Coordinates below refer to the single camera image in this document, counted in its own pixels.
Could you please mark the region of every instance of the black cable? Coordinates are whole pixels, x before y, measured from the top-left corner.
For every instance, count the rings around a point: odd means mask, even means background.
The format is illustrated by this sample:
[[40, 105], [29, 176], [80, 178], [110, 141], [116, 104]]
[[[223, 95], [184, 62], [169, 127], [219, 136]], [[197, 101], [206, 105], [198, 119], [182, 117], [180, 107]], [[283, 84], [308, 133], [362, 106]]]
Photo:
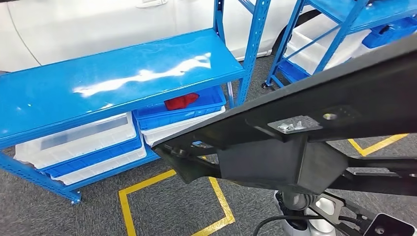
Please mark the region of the black cable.
[[[270, 218], [267, 218], [265, 220], [263, 220], [261, 223], [259, 223], [256, 228], [255, 231], [253, 232], [253, 236], [257, 236], [259, 230], [261, 229], [261, 227], [271, 221], [275, 221], [275, 220], [321, 220], [324, 219], [322, 216], [319, 215], [304, 215], [304, 216], [295, 216], [295, 215], [280, 215], [280, 216], [273, 216]], [[354, 224], [358, 224], [358, 220], [356, 220], [355, 218], [351, 218], [348, 216], [339, 216], [339, 220], [344, 220], [344, 221], [348, 221]]]
[[267, 218], [267, 219], [263, 220], [261, 223], [259, 223], [256, 226], [255, 231], [253, 232], [253, 236], [258, 235], [258, 232], [263, 225], [265, 225], [266, 223], [269, 223], [271, 221], [274, 221], [274, 220], [320, 220], [320, 219], [324, 219], [324, 218], [322, 216], [319, 216], [319, 215], [304, 215], [304, 216], [280, 215], [280, 216], [273, 216], [273, 217]]
[[354, 223], [355, 225], [357, 225], [359, 223], [359, 220], [357, 220], [355, 218], [348, 217], [348, 216], [343, 216], [343, 215], [339, 216], [339, 220], [348, 221], [348, 222]]

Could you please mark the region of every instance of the red object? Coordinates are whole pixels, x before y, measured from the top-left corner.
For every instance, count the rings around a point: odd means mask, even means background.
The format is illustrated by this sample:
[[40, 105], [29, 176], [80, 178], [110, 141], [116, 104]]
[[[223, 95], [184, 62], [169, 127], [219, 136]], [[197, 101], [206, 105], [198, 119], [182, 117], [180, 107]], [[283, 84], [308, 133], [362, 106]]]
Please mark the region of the red object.
[[166, 100], [164, 103], [169, 111], [184, 109], [188, 106], [188, 104], [195, 102], [198, 97], [199, 95], [196, 93], [189, 93], [181, 97]]

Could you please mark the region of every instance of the yellow floor tape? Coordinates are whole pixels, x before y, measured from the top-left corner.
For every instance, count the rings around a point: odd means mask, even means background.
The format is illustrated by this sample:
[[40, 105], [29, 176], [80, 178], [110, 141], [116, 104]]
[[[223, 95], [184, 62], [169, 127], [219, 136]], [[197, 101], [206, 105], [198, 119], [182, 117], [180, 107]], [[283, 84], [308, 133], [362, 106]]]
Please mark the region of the yellow floor tape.
[[[120, 205], [121, 205], [121, 210], [123, 213], [123, 218], [124, 218], [124, 223], [126, 225], [126, 230], [127, 230], [127, 235], [128, 236], [137, 236], [136, 235], [136, 231], [135, 231], [135, 226], [133, 224], [133, 219], [132, 219], [132, 214], [130, 212], [130, 207], [129, 207], [129, 201], [127, 199], [127, 194], [129, 193], [133, 193], [135, 191], [138, 191], [142, 188], [145, 188], [147, 186], [150, 186], [152, 184], [158, 183], [159, 181], [162, 181], [166, 178], [169, 178], [171, 176], [174, 176], [176, 174], [176, 172], [174, 170], [170, 170], [167, 172], [164, 172], [162, 174], [159, 174], [155, 177], [152, 177], [150, 179], [144, 180], [140, 183], [137, 183], [135, 185], [132, 185], [128, 188], [122, 189], [119, 191], [119, 199], [120, 199]], [[213, 190], [220, 202], [220, 205], [224, 211], [224, 215], [225, 217], [217, 222], [215, 222], [214, 224], [211, 224], [207, 227], [205, 227], [204, 229], [194, 233], [192, 236], [208, 236], [216, 231], [218, 231], [219, 229], [225, 227], [226, 225], [232, 224], [235, 222], [235, 218], [232, 214], [232, 210], [229, 207], [229, 204], [226, 201], [226, 198], [223, 195], [222, 190], [220, 189], [219, 183], [217, 182], [217, 180], [215, 178], [211, 178], [209, 177], [211, 186], [213, 187]]]
[[348, 139], [349, 143], [352, 144], [352, 146], [362, 155], [362, 156], [367, 156], [373, 152], [376, 152], [382, 148], [385, 148], [386, 146], [397, 142], [398, 140], [406, 137], [409, 134], [397, 134], [397, 135], [393, 135], [387, 139], [384, 139], [370, 147], [367, 147], [365, 149], [362, 149], [359, 144], [357, 144], [357, 142], [355, 142], [353, 139]]

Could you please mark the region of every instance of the shelf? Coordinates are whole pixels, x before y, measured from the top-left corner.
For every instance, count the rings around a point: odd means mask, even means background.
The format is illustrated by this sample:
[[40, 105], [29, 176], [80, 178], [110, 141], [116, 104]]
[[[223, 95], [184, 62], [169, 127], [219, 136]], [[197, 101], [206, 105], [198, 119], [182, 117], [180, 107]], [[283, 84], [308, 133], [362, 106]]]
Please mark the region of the shelf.
[[[307, 0], [307, 3], [337, 23], [345, 21], [356, 1]], [[417, 14], [417, 0], [377, 0], [359, 14], [349, 33], [380, 26]]]
[[242, 78], [213, 29], [0, 76], [0, 148]]
[[64, 189], [65, 190], [68, 190], [68, 191], [76, 190], [76, 189], [79, 189], [79, 188], [84, 187], [86, 185], [89, 185], [91, 183], [94, 183], [94, 182], [103, 180], [105, 178], [108, 178], [108, 177], [117, 175], [117, 174], [122, 173], [124, 171], [133, 169], [135, 167], [138, 167], [138, 166], [144, 165], [146, 163], [149, 163], [151, 161], [154, 161], [156, 159], [159, 159], [159, 156], [156, 155], [155, 152], [153, 152], [152, 149], [150, 149], [150, 147], [148, 145], [146, 145], [146, 144], [145, 144], [145, 149], [146, 149], [147, 155], [146, 155], [146, 157], [144, 157], [142, 159], [139, 159], [137, 161], [131, 162], [131, 163], [126, 164], [124, 166], [117, 167], [115, 169], [112, 169], [110, 171], [104, 172], [102, 174], [99, 174], [99, 175], [96, 175], [96, 176], [87, 178], [85, 180], [82, 180], [80, 182], [74, 183], [72, 185], [65, 186]]

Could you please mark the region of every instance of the screw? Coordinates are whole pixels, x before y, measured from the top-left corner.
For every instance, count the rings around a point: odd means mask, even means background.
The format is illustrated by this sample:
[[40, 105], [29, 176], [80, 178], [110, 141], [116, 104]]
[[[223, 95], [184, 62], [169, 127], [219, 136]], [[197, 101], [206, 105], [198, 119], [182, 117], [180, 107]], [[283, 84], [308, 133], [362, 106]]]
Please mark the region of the screw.
[[385, 230], [382, 227], [376, 227], [375, 232], [379, 235], [382, 235], [385, 232]]

